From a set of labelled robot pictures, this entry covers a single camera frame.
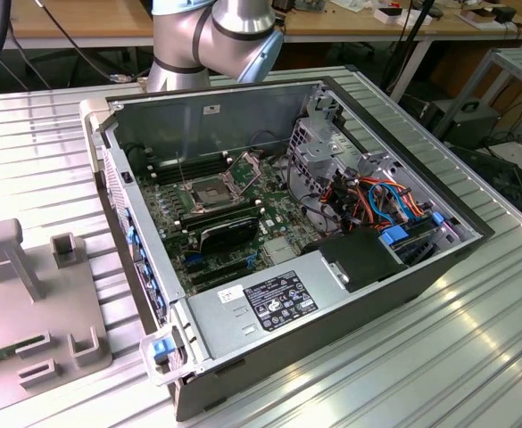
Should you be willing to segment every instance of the gray 3d printed holder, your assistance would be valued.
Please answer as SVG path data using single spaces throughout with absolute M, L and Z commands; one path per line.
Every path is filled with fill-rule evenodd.
M 0 408 L 112 362 L 84 240 L 22 240 L 17 219 L 0 221 Z

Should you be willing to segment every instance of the metal shelf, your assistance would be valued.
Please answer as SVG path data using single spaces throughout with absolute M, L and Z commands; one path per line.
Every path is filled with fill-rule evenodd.
M 478 65 L 467 84 L 460 91 L 459 96 L 455 98 L 451 107 L 449 110 L 447 110 L 433 131 L 434 136 L 439 138 L 443 136 L 445 130 L 449 127 L 449 125 L 451 125 L 453 118 L 459 112 L 461 106 L 471 96 L 476 86 L 493 65 L 498 65 L 501 67 L 502 74 L 495 80 L 493 85 L 483 96 L 483 101 L 485 103 L 492 101 L 496 93 L 501 89 L 501 86 L 504 85 L 509 76 L 515 77 L 522 81 L 522 49 L 491 49 Z
M 361 74 L 336 67 L 280 71 L 269 79 L 324 74 L 496 234 L 413 302 L 183 426 L 522 424 L 522 215 Z M 124 85 L 0 95 L 0 216 L 20 216 L 23 244 L 64 230 L 86 238 L 114 356 L 96 374 L 1 410 L 0 426 L 175 426 L 167 389 L 150 383 L 137 353 L 143 330 L 95 193 L 79 120 L 80 100 L 137 92 Z M 357 123 L 346 127 L 376 148 Z

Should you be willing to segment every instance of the open computer tower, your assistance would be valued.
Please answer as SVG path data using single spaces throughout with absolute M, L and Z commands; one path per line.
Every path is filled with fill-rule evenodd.
M 178 420 L 413 300 L 493 233 L 331 78 L 104 102 L 98 182 Z

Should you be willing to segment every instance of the blue latch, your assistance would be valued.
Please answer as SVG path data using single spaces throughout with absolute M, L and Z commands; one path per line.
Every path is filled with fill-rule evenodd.
M 445 221 L 445 217 L 443 217 L 443 215 L 440 213 L 440 212 L 437 212 L 435 211 L 433 213 L 433 215 L 431 216 L 431 218 L 433 219 L 433 221 L 438 225 L 440 226 L 444 221 Z
M 385 243 L 388 245 L 392 245 L 393 243 L 397 243 L 401 239 L 407 238 L 407 232 L 403 230 L 401 226 L 392 226 L 384 229 L 382 232 L 382 238 L 384 238 Z
M 166 361 L 168 355 L 176 349 L 175 342 L 171 336 L 152 342 L 152 346 L 153 359 L 157 364 Z
M 128 229 L 128 233 L 126 234 L 126 240 L 128 243 L 134 242 L 134 234 L 136 233 L 136 229 L 133 226 L 130 226 Z

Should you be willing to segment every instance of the wooden table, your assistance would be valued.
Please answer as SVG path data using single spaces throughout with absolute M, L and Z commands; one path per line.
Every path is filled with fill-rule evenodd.
M 62 27 L 83 47 L 141 46 L 153 44 L 153 24 L 139 0 L 43 0 Z M 505 0 L 520 7 L 522 0 Z M 418 34 L 419 41 L 403 70 L 392 98 L 399 101 L 423 61 L 429 46 L 439 40 L 522 39 L 522 29 L 479 30 L 457 14 L 458 9 L 444 9 L 445 15 Z M 386 25 L 365 9 L 354 13 L 328 3 L 323 13 L 291 11 L 286 16 L 285 41 L 302 42 L 378 42 L 396 41 L 402 27 Z M 14 0 L 12 21 L 15 35 L 24 48 L 56 49 L 70 43 L 48 19 L 34 0 Z M 6 49 L 14 48 L 7 41 Z
M 139 0 L 44 0 L 81 47 L 149 46 L 153 24 Z M 34 0 L 12 1 L 12 25 L 26 49 L 71 47 Z M 5 49 L 15 46 L 7 40 Z
M 433 20 L 418 33 L 419 41 L 410 60 L 402 71 L 391 94 L 399 101 L 411 82 L 419 65 L 435 41 L 440 40 L 505 40 L 521 39 L 522 29 L 480 30 L 467 24 L 459 16 L 459 9 L 443 9 L 444 16 Z M 337 4 L 328 3 L 323 13 L 291 11 L 286 16 L 287 42 L 378 42 L 394 41 L 402 33 L 397 24 L 384 24 L 373 17 L 373 12 L 364 9 L 354 13 Z

